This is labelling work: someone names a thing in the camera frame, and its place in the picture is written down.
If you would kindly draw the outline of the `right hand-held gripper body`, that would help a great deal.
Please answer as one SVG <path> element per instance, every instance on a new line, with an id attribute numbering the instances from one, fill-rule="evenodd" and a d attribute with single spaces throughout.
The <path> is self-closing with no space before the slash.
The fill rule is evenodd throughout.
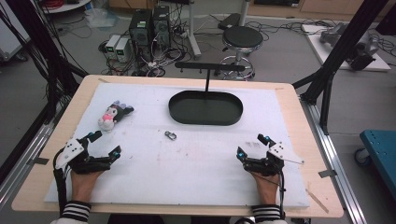
<path id="1" fill-rule="evenodd" d="M 279 175 L 286 161 L 304 164 L 302 158 L 293 150 L 284 147 L 281 142 L 268 141 L 264 144 L 268 146 L 268 150 L 266 156 L 261 159 L 250 158 L 245 151 L 242 151 L 242 164 L 246 171 L 263 176 Z"/>

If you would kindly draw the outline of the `black and white plush toy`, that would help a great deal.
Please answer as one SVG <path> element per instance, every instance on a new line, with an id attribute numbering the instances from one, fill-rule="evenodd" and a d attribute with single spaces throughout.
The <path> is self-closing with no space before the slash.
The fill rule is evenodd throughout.
<path id="1" fill-rule="evenodd" d="M 131 105 L 122 104 L 119 100 L 113 102 L 99 118 L 98 126 L 101 130 L 111 132 L 115 124 L 121 121 L 126 115 L 134 111 Z"/>

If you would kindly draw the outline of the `black oval tray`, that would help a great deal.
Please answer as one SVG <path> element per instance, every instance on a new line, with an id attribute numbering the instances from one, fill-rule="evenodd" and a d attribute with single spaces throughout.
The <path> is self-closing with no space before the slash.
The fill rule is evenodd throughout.
<path id="1" fill-rule="evenodd" d="M 182 124 L 229 126 L 238 122 L 243 114 L 242 101 L 235 95 L 223 91 L 210 91 L 209 81 L 212 70 L 242 72 L 242 65 L 217 63 L 175 63 L 180 70 L 207 70 L 203 91 L 181 91 L 168 102 L 169 114 Z"/>

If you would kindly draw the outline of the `person's left hand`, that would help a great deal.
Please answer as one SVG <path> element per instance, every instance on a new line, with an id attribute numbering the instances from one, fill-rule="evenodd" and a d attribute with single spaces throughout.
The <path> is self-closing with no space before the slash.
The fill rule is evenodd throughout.
<path id="1" fill-rule="evenodd" d="M 102 172 L 95 172 L 79 175 L 76 172 L 72 172 L 72 200 L 88 203 L 91 200 L 96 181 L 101 174 Z"/>

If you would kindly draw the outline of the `white foam mat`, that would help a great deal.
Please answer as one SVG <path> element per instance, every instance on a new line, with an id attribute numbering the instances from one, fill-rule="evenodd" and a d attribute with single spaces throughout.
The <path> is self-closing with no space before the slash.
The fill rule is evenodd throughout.
<path id="1" fill-rule="evenodd" d="M 258 134 L 291 147 L 275 90 L 249 84 L 231 93 L 243 103 L 241 119 L 231 126 L 181 124 L 168 109 L 177 86 L 100 84 L 74 132 L 76 138 L 97 131 L 97 120 L 119 100 L 134 112 L 93 143 L 94 157 L 120 146 L 120 158 L 98 179 L 94 203 L 163 205 L 235 205 L 258 203 L 255 182 L 236 158 L 241 147 L 251 158 L 265 156 Z M 164 132 L 177 135 L 175 141 Z"/>

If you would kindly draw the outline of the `white power supply box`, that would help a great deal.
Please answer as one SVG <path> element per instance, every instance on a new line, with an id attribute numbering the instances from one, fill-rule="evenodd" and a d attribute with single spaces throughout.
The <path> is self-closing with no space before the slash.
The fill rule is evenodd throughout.
<path id="1" fill-rule="evenodd" d="M 129 39 L 122 37 L 116 46 L 116 54 L 120 63 L 127 63 L 131 57 L 131 47 Z"/>
<path id="2" fill-rule="evenodd" d="M 117 53 L 116 53 L 116 46 L 120 40 L 120 35 L 113 35 L 107 41 L 105 48 L 106 48 L 106 56 L 108 59 L 116 60 Z"/>

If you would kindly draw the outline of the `blue wheeled cart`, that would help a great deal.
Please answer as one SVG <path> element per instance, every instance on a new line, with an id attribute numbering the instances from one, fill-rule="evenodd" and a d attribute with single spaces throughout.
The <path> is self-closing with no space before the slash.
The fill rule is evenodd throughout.
<path id="1" fill-rule="evenodd" d="M 396 201 L 396 131 L 365 130 L 360 139 L 364 148 L 355 151 L 355 162 L 359 166 L 373 162 Z"/>

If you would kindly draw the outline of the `black round stool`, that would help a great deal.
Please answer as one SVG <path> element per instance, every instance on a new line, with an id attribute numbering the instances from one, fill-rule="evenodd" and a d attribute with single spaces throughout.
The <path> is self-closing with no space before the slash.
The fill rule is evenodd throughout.
<path id="1" fill-rule="evenodd" d="M 248 59 L 248 55 L 258 50 L 263 43 L 262 34 L 250 27 L 233 26 L 226 29 L 222 35 L 223 51 L 233 50 L 235 55 L 223 58 L 220 64 L 243 65 L 244 71 L 220 70 L 224 79 L 244 79 L 255 77 L 255 68 Z"/>

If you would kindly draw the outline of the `black computer tower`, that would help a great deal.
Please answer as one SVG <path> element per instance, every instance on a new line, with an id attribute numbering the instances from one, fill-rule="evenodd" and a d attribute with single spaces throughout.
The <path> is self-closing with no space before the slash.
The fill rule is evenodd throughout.
<path id="1" fill-rule="evenodd" d="M 150 62 L 150 44 L 152 41 L 152 11 L 146 8 L 137 9 L 129 25 L 134 54 L 141 62 Z"/>
<path id="2" fill-rule="evenodd" d="M 154 40 L 162 50 L 171 46 L 169 13 L 169 6 L 156 6 L 153 10 Z"/>

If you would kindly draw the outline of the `clear plastic bag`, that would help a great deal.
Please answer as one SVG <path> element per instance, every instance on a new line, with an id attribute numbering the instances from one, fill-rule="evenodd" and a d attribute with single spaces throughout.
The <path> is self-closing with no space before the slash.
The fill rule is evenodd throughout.
<path id="1" fill-rule="evenodd" d="M 84 11 L 85 18 L 90 28 L 113 27 L 117 19 L 110 15 L 106 9 L 91 8 Z"/>

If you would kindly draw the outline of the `flat black box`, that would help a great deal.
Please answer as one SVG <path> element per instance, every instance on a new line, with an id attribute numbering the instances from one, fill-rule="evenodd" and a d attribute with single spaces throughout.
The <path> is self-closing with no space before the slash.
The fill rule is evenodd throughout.
<path id="1" fill-rule="evenodd" d="M 221 30 L 226 30 L 234 26 L 239 25 L 241 15 L 239 13 L 230 14 L 227 18 L 219 22 L 218 28 Z"/>

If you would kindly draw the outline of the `grey desk leg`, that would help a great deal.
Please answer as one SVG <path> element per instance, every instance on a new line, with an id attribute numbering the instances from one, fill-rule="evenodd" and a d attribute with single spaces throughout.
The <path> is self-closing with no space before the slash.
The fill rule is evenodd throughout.
<path id="1" fill-rule="evenodd" d="M 188 2 L 189 2 L 189 30 L 187 34 L 191 45 L 193 59 L 198 60 L 201 58 L 202 52 L 198 46 L 197 40 L 194 35 L 194 0 L 188 0 Z"/>

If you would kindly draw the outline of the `white floor platform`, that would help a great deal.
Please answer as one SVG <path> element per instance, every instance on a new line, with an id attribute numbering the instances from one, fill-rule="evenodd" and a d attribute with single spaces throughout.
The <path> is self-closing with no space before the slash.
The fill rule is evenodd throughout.
<path id="1" fill-rule="evenodd" d="M 321 64 L 324 64 L 330 52 L 332 51 L 332 46 L 329 43 L 321 43 L 319 41 L 320 35 L 323 31 L 326 31 L 327 28 L 325 26 L 316 26 L 303 24 L 303 30 L 307 32 L 307 39 L 310 42 L 310 45 L 314 52 L 316 53 L 318 60 Z M 382 58 L 375 53 L 373 55 L 374 61 L 368 64 L 364 71 L 376 71 L 376 72 L 387 72 L 390 70 L 390 67 L 382 60 Z"/>

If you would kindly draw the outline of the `aluminium rail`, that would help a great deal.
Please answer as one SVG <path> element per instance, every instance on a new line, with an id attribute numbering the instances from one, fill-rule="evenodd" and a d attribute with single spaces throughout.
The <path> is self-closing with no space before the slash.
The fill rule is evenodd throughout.
<path id="1" fill-rule="evenodd" d="M 320 113 L 318 108 L 315 105 L 309 105 L 303 100 L 300 103 L 311 126 L 312 133 L 317 139 L 328 177 L 332 180 L 337 194 L 341 197 L 342 208 L 347 213 L 352 224 L 367 224 L 332 139 L 319 125 Z"/>
<path id="2" fill-rule="evenodd" d="M 3 209 L 10 197 L 16 192 L 17 187 L 29 174 L 34 165 L 28 165 L 26 162 L 29 159 L 39 157 L 66 107 L 67 105 L 57 104 L 55 115 L 49 118 L 48 110 L 50 106 L 45 105 L 5 162 L 0 166 L 0 210 Z"/>

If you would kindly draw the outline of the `black metal frame post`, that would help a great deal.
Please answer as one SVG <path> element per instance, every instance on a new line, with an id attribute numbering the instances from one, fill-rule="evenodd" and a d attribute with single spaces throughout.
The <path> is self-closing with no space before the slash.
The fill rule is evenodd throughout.
<path id="1" fill-rule="evenodd" d="M 310 76 L 304 77 L 292 84 L 294 89 L 309 84 L 308 89 L 301 94 L 303 101 L 315 105 L 322 95 L 319 115 L 319 127 L 328 135 L 328 117 L 332 95 L 332 81 L 341 64 L 347 58 L 353 47 L 362 38 L 369 26 L 374 22 L 389 0 L 363 0 L 361 6 L 351 19 L 346 30 L 337 41 L 323 65 Z"/>

